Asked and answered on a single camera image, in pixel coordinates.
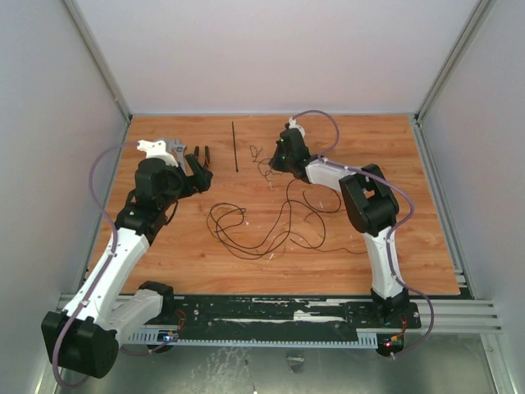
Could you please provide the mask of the black zip tie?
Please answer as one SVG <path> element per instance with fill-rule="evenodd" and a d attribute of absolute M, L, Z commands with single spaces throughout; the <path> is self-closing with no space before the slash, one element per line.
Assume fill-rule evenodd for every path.
<path fill-rule="evenodd" d="M 235 172 L 239 172 L 238 156 L 237 156 L 237 147 L 236 147 L 236 136 L 235 136 L 235 122 L 231 121 L 231 133 L 232 133 L 232 144 L 233 144 L 233 154 L 235 161 Z"/>

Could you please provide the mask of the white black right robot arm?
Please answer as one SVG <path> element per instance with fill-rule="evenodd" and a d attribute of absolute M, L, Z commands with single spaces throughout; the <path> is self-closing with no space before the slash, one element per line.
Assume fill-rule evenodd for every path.
<path fill-rule="evenodd" d="M 399 204 L 376 164 L 349 167 L 310 154 L 304 130 L 287 123 L 270 167 L 301 181 L 340 192 L 354 230 L 363 235 L 372 268 L 372 316 L 382 327 L 398 321 L 409 304 L 399 268 L 395 225 Z"/>

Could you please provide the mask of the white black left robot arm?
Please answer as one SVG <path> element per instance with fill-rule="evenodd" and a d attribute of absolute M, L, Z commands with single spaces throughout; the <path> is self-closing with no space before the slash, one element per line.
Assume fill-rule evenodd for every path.
<path fill-rule="evenodd" d="M 193 154 L 185 155 L 191 175 L 160 157 L 142 160 L 135 187 L 111 221 L 112 234 L 84 285 L 60 312 L 45 315 L 41 329 L 56 379 L 61 369 L 85 377 L 107 375 L 122 345 L 151 319 L 169 323 L 176 314 L 172 286 L 145 282 L 132 298 L 115 306 L 135 265 L 173 219 L 178 203 L 211 186 L 213 174 Z"/>

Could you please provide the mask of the orange black pliers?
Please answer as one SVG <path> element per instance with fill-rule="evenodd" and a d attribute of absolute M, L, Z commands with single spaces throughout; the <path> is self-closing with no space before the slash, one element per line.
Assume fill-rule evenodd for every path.
<path fill-rule="evenodd" d="M 194 156 L 196 157 L 197 160 L 199 160 L 200 156 L 201 156 L 201 148 L 199 146 L 195 146 L 194 147 Z M 203 147 L 203 167 L 206 168 L 206 169 L 209 169 L 210 168 L 210 164 L 211 164 L 211 153 L 210 153 L 210 148 L 205 145 Z"/>

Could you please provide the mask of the silver adjustable wrench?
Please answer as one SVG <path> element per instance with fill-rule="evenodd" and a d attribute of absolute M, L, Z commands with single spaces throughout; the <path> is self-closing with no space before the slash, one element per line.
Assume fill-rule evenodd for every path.
<path fill-rule="evenodd" d="M 182 144 L 179 139 L 174 140 L 168 140 L 168 145 L 171 148 L 171 151 L 175 154 L 176 160 L 184 172 L 184 174 L 187 173 L 186 170 L 186 161 L 185 161 L 185 151 L 187 148 L 186 144 Z"/>

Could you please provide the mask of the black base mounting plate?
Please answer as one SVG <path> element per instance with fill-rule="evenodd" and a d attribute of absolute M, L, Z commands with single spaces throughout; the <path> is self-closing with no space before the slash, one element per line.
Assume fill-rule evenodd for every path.
<path fill-rule="evenodd" d="M 382 325 L 369 299 L 325 296 L 176 295 L 176 312 L 154 318 L 141 328 L 164 328 L 190 337 L 242 333 L 256 339 L 350 339 L 357 332 L 402 333 L 419 329 L 418 307 L 408 304 L 393 322 Z"/>

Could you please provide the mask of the aluminium frame rail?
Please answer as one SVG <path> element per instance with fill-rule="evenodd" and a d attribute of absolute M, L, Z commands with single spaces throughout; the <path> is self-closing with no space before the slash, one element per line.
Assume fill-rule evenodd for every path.
<path fill-rule="evenodd" d="M 468 51 L 470 44 L 494 5 L 494 1 L 475 2 L 473 10 L 432 81 L 420 108 L 410 118 L 413 137 L 427 179 L 430 196 L 436 208 L 445 244 L 452 261 L 454 278 L 461 290 L 459 295 L 430 296 L 436 309 L 435 330 L 438 333 L 489 334 L 501 332 L 501 323 L 493 302 L 478 297 L 452 212 L 445 196 L 445 187 L 442 185 L 436 160 L 424 130 L 424 121 L 430 114 L 433 104 L 436 103 L 446 84 L 450 81 L 455 69 Z"/>

